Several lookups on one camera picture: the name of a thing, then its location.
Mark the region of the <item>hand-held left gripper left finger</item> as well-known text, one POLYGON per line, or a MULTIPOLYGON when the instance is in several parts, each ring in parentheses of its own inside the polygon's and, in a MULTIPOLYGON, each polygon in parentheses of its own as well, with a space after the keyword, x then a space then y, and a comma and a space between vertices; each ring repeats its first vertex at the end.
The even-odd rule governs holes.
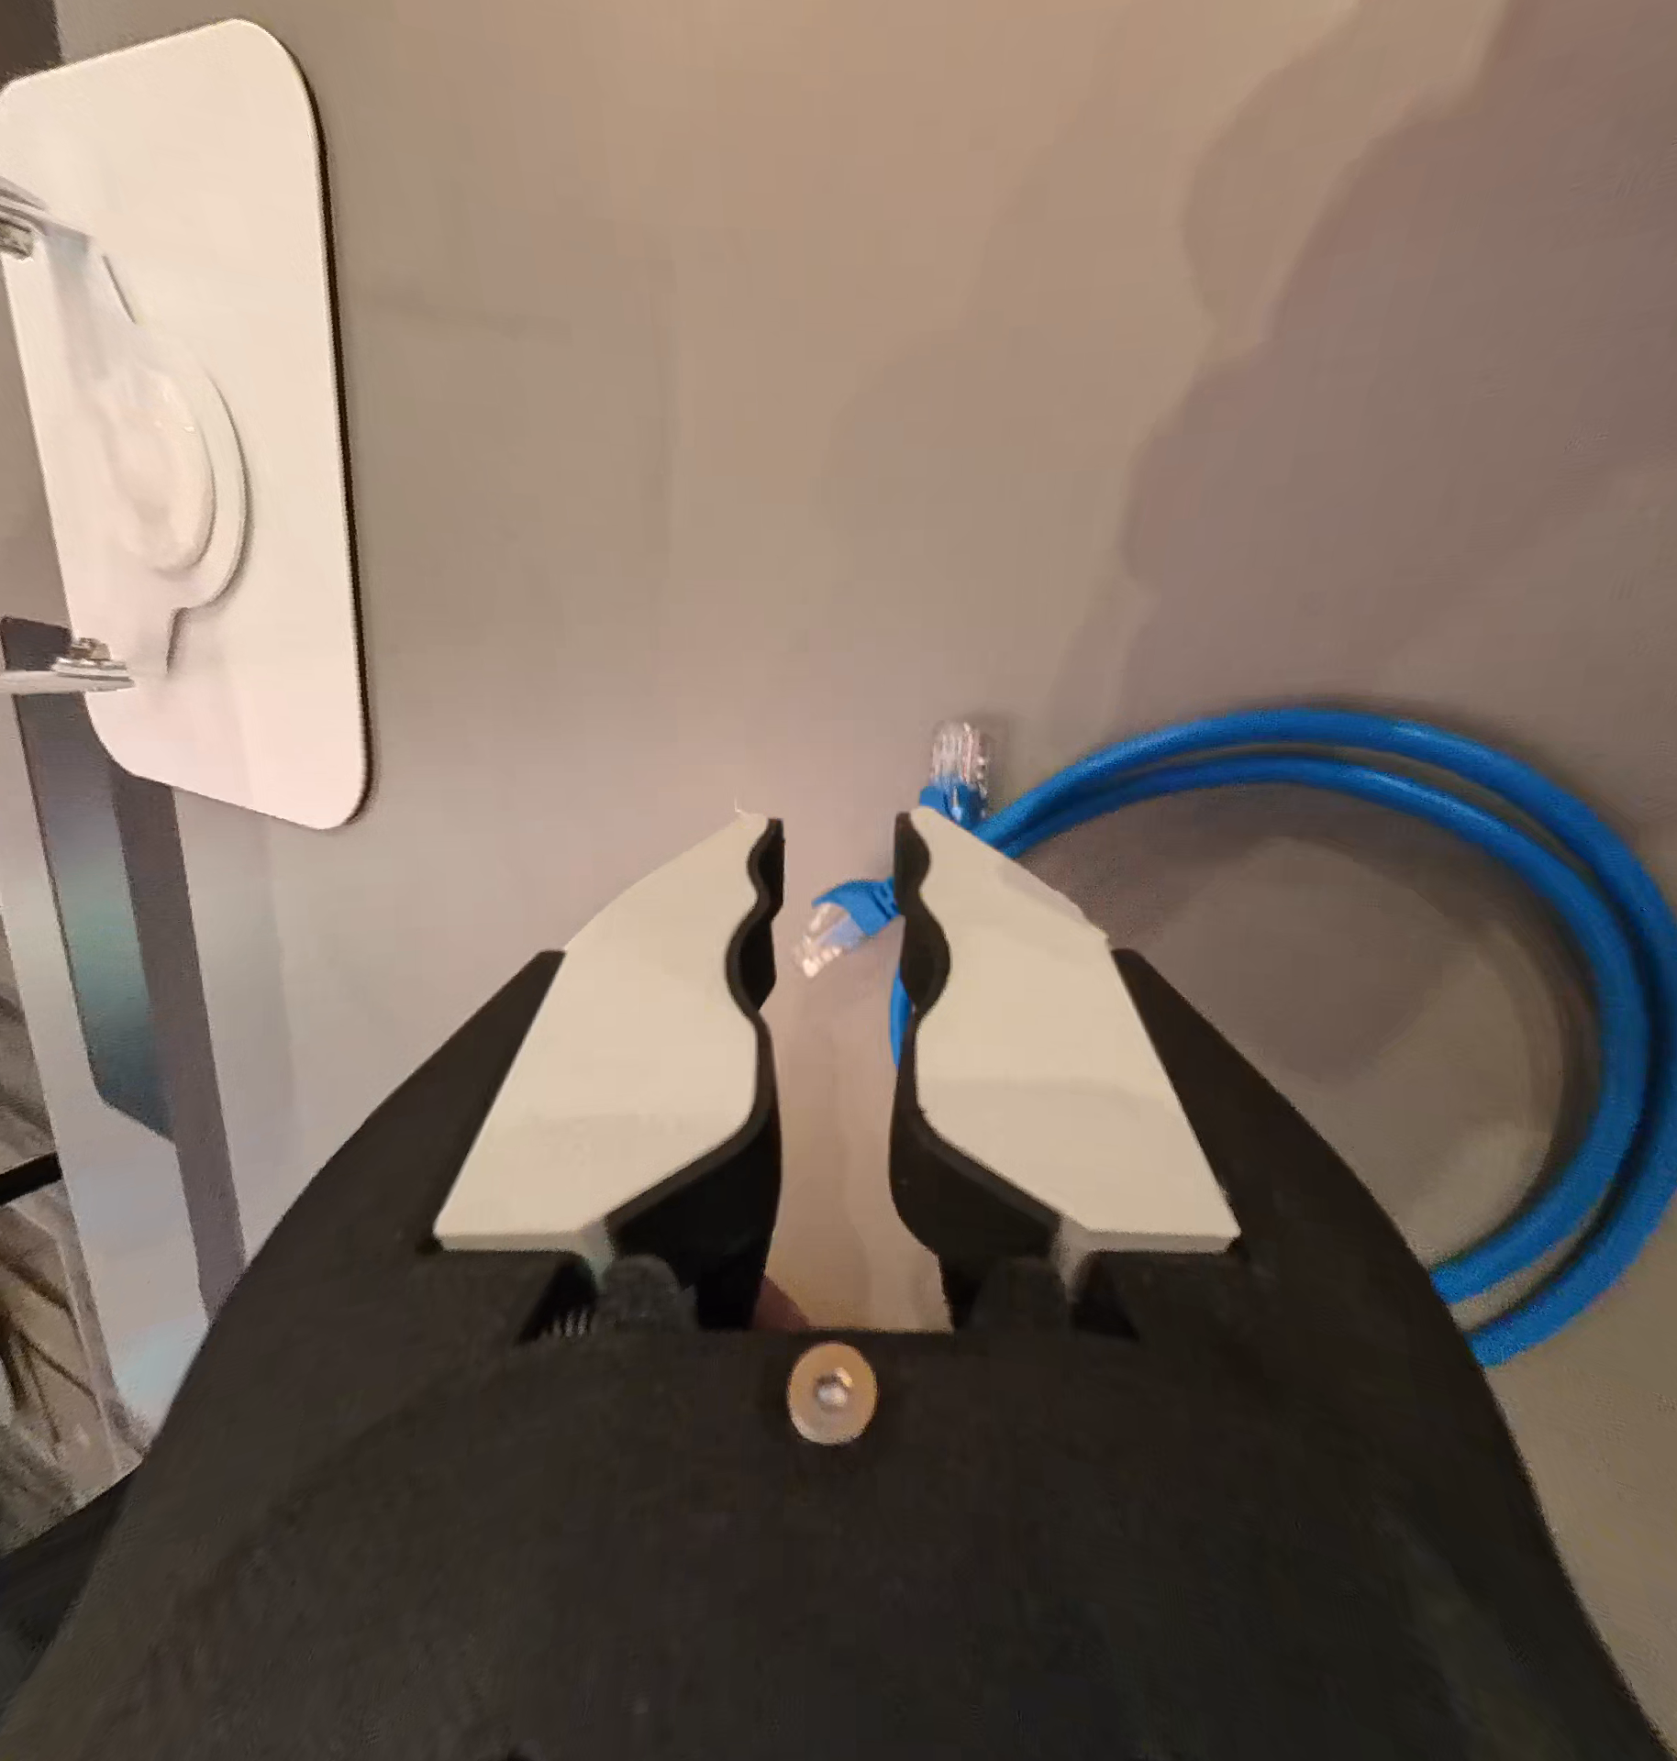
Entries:
POLYGON ((447 1251, 669 1266, 708 1331, 755 1321, 783 1192, 763 1005, 785 828, 739 812, 620 893, 551 969, 437 1213, 447 1251))

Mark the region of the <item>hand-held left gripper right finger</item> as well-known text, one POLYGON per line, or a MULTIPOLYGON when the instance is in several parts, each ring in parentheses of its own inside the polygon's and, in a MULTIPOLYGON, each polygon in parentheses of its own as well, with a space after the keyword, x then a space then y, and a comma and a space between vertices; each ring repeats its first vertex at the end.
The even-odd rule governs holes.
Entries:
POLYGON ((1007 1266, 1036 1266, 1066 1304, 1097 1260, 1239 1245, 1107 934, 932 806, 897 824, 893 887, 893 1201, 952 1325, 1007 1266))

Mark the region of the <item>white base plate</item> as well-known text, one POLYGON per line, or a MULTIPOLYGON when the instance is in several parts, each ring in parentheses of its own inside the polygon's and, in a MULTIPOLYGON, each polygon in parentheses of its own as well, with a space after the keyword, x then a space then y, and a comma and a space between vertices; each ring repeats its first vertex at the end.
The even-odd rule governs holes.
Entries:
MULTIPOLYGON (((20 77, 0 95, 0 175, 97 238, 130 311, 215 382, 248 466, 234 586, 181 620, 169 673, 67 698, 134 777, 346 826, 370 736, 325 154, 299 63, 228 20, 20 77)), ((43 260, 0 264, 69 627, 57 657, 104 622, 79 472, 55 456, 79 429, 43 260)))

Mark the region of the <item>clear plastic holder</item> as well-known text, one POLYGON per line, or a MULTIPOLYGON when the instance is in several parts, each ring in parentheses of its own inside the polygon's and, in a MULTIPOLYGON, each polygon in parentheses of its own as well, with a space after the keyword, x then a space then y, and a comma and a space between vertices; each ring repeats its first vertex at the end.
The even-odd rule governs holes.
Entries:
POLYGON ((83 565, 102 631, 73 633, 43 669, 0 673, 2 696, 81 696, 163 679, 179 624, 234 586, 248 539, 248 466, 230 407, 169 335, 146 327, 97 238, 0 175, 0 254, 42 256, 79 433, 83 565))

